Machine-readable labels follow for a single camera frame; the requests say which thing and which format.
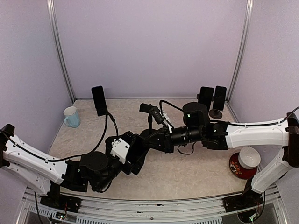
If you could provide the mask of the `grey round-base phone stand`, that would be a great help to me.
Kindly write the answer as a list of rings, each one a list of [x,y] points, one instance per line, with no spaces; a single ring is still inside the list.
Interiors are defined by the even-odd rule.
[[[213,119],[221,119],[223,117],[222,111],[218,109],[211,109],[208,114]]]

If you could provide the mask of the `black phone blue edge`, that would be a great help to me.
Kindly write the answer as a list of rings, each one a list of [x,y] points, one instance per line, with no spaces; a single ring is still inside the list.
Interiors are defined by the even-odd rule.
[[[223,111],[227,88],[224,86],[216,86],[214,93],[213,109]]]
[[[93,101],[95,105],[95,109],[97,112],[97,115],[104,116],[107,114],[107,104],[106,104],[106,98],[104,94],[103,86],[95,86],[91,88]]]

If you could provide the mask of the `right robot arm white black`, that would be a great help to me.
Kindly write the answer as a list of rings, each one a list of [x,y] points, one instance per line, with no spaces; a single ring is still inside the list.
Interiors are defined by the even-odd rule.
[[[171,128],[164,125],[143,141],[143,146],[165,153],[173,153],[174,147],[200,141],[212,150],[229,148],[278,145],[277,156],[259,173],[246,182],[239,203],[249,207],[271,184],[289,170],[299,166],[299,121],[290,112],[285,118],[257,123],[212,122],[207,107],[190,102],[180,109],[184,127]]]

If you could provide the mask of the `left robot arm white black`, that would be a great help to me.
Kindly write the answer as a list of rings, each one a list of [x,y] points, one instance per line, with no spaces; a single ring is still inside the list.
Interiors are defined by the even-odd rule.
[[[26,144],[14,129],[7,124],[0,130],[1,168],[15,171],[57,208],[65,204],[60,187],[86,192],[89,184],[92,191],[104,193],[120,172],[137,175],[149,151],[140,135],[125,132],[105,139],[105,152],[98,151],[101,137],[90,152],[59,159]]]

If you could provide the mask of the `light blue white cup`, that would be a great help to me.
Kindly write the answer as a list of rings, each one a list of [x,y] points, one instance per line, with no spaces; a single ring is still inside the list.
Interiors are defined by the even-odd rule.
[[[64,112],[64,124],[67,127],[77,128],[80,125],[80,118],[77,108],[74,106],[67,107]]]

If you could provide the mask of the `red floral plate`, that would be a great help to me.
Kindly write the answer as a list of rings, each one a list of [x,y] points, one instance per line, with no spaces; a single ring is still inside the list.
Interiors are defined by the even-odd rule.
[[[238,156],[239,153],[234,153],[229,159],[229,168],[231,172],[240,179],[251,179],[257,173],[257,167],[253,169],[245,169],[240,165]]]

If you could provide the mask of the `white bowl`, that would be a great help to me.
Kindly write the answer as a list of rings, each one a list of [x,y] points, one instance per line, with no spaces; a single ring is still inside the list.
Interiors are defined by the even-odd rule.
[[[252,147],[243,147],[238,155],[238,161],[240,165],[245,169],[254,169],[260,162],[261,157],[258,151]]]

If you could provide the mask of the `front aluminium rail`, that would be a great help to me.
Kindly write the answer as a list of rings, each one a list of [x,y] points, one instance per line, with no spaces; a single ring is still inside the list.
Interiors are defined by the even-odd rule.
[[[137,201],[81,196],[77,213],[36,205],[26,190],[18,224],[286,224],[285,208],[275,186],[266,191],[266,202],[242,210],[226,211],[224,196],[183,200]]]

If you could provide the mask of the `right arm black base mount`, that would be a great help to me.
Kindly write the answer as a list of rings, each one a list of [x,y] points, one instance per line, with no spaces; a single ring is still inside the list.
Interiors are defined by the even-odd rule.
[[[263,202],[261,197],[254,198],[252,196],[236,195],[223,198],[223,205],[227,213],[251,208],[263,204]]]

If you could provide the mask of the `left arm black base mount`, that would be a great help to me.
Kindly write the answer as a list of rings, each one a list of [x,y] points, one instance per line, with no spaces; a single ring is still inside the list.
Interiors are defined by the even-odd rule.
[[[82,199],[78,197],[59,195],[58,198],[41,197],[40,204],[66,212],[78,213]]]

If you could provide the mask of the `right aluminium frame post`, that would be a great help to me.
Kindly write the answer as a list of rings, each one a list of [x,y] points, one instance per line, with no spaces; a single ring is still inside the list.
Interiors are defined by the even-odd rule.
[[[243,60],[245,49],[246,49],[247,38],[248,38],[249,28],[250,28],[250,22],[251,22],[251,17],[252,17],[252,12],[253,12],[253,5],[254,5],[253,0],[247,0],[240,45],[239,45],[239,49],[238,49],[238,54],[237,54],[237,58],[236,58],[234,71],[233,71],[233,76],[232,76],[230,86],[228,89],[228,93],[227,93],[227,97],[226,97],[226,102],[228,104],[232,100],[233,93],[235,91],[237,80],[239,77],[240,69],[242,66],[242,60]]]

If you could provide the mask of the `aluminium frame post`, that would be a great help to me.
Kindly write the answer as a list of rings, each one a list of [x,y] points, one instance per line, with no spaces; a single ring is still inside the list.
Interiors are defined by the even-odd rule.
[[[239,49],[238,49],[238,54],[237,54],[237,58],[236,58],[234,71],[233,71],[233,76],[232,76],[230,86],[228,89],[228,93],[227,93],[227,97],[226,97],[226,102],[228,104],[232,100],[233,93],[235,91],[237,80],[239,77],[240,69],[242,66],[242,60],[243,60],[245,49],[246,49],[247,38],[248,38],[249,28],[250,28],[250,22],[251,22],[251,17],[252,17],[252,12],[253,12],[253,5],[254,5],[253,0],[247,0],[240,45],[239,45]]]
[[[56,48],[57,52],[57,58],[58,62],[61,68],[62,76],[64,79],[64,83],[67,89],[67,93],[69,96],[69,99],[71,103],[73,104],[76,101],[76,96],[71,84],[71,79],[68,74],[66,62],[65,62],[65,57],[63,54],[63,48],[59,36],[59,29],[58,29],[58,23],[57,23],[57,17],[56,17],[56,11],[55,11],[55,4],[54,0],[47,0],[47,9],[48,9],[48,14],[49,14],[49,19],[50,19],[50,26],[54,38],[54,45]]]

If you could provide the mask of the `left aluminium frame post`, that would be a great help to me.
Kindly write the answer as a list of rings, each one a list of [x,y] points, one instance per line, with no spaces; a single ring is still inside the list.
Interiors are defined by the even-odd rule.
[[[48,9],[48,14],[49,14],[49,19],[50,19],[50,26],[54,38],[54,45],[56,48],[57,52],[57,58],[58,62],[61,68],[62,76],[64,79],[64,83],[67,89],[67,93],[69,96],[69,99],[71,103],[73,104],[76,101],[76,96],[71,84],[71,79],[68,74],[66,62],[65,62],[65,57],[63,54],[63,48],[59,36],[59,29],[58,29],[58,23],[57,23],[57,17],[56,17],[56,11],[55,11],[55,4],[54,0],[47,0],[47,9]]]

